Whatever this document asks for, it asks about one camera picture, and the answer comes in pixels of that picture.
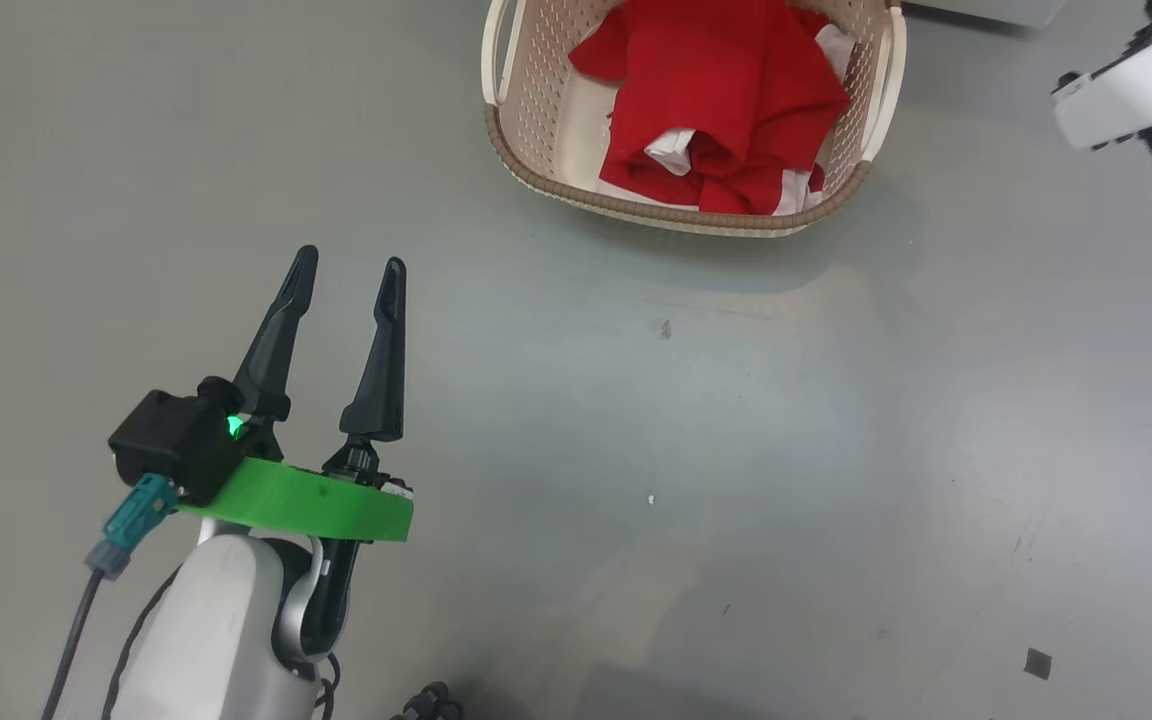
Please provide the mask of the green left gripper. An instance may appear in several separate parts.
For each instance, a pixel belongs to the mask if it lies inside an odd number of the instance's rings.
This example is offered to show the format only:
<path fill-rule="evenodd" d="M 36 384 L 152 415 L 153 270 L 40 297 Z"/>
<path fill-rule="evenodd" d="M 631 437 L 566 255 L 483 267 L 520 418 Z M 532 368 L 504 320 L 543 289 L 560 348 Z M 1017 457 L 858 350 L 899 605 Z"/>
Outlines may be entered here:
<path fill-rule="evenodd" d="M 291 397 L 294 343 L 314 296 L 319 251 L 301 247 L 271 301 L 259 331 L 234 377 L 243 395 L 242 414 L 287 420 Z M 372 336 L 364 374 L 351 404 L 340 415 L 340 432 L 372 442 L 394 442 L 404 433 L 407 266 L 389 258 L 376 296 Z M 414 520 L 414 492 L 388 480 L 366 486 L 312 473 L 285 462 L 243 458 L 205 506 L 180 502 L 180 511 L 248 528 L 329 539 L 407 541 Z"/>

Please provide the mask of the cream perforated basket brown rim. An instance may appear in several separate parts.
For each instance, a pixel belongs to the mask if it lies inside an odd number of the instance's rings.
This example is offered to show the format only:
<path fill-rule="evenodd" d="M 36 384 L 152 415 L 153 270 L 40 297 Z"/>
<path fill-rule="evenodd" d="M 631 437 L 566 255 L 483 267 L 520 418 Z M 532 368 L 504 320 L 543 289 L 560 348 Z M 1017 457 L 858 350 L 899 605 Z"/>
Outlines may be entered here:
<path fill-rule="evenodd" d="M 596 188 L 616 91 L 579 77 L 568 54 L 620 0 L 492 0 L 482 50 L 488 141 L 513 177 L 550 199 L 664 232 L 778 238 L 838 213 L 867 181 L 896 113 L 908 56 L 902 0 L 795 0 L 858 41 L 846 73 L 851 106 L 824 146 L 823 200 L 787 217 L 696 213 L 617 199 Z"/>

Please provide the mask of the white front-load washing machine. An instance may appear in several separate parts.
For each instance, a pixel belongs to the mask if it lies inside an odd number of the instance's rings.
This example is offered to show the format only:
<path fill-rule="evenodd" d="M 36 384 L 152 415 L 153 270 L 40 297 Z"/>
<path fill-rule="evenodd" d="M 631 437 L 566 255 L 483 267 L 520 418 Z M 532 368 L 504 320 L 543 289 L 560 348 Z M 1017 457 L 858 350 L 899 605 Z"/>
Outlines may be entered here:
<path fill-rule="evenodd" d="M 1006 26 L 1041 29 L 1049 26 L 1066 0 L 901 0 L 901 3 L 992 20 Z"/>

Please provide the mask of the red and white garment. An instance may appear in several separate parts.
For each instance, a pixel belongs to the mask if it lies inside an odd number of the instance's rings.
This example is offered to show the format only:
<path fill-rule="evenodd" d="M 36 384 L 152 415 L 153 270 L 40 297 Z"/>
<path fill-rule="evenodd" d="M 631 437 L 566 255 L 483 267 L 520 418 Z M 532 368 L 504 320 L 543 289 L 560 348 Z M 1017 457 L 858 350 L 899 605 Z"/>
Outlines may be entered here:
<path fill-rule="evenodd" d="M 581 77 L 617 88 L 596 187 L 704 213 L 814 209 L 855 47 L 787 0 L 623 0 L 570 53 Z"/>

